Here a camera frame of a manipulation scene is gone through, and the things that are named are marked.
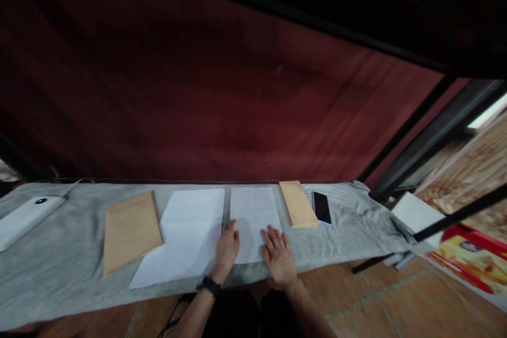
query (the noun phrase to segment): black watch strap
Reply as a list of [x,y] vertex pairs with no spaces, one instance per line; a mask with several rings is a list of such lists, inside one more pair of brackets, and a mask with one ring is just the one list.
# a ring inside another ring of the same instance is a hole
[[212,279],[210,279],[208,276],[205,276],[199,286],[197,287],[197,290],[201,289],[207,289],[211,292],[213,297],[217,297],[220,292],[222,291],[222,288],[220,287],[220,284],[215,283]]

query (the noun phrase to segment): person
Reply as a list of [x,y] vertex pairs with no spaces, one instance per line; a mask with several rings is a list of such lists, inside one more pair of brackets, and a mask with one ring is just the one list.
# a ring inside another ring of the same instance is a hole
[[[236,221],[217,241],[209,278],[223,285],[239,252]],[[215,296],[207,288],[183,295],[160,338],[198,337],[336,337],[330,325],[297,278],[287,236],[271,226],[261,230],[261,253],[275,286],[262,299],[260,310],[247,290],[224,291]]]

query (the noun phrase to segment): phone screen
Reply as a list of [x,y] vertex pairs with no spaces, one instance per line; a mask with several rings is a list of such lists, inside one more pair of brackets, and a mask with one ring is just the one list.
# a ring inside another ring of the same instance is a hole
[[329,204],[324,194],[313,192],[313,207],[317,219],[325,224],[331,224],[331,214],[329,212]]

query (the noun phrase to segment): red curtain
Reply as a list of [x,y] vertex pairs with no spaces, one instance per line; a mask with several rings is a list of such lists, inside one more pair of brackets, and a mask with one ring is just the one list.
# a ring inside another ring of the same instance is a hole
[[354,180],[442,75],[227,0],[2,0],[0,132],[60,176]]

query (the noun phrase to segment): kraft paper envelope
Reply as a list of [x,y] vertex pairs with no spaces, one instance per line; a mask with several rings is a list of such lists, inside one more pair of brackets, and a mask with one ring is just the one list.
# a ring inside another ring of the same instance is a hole
[[109,206],[106,210],[102,278],[161,244],[153,191]]
[[292,227],[318,227],[318,219],[299,181],[280,181]]

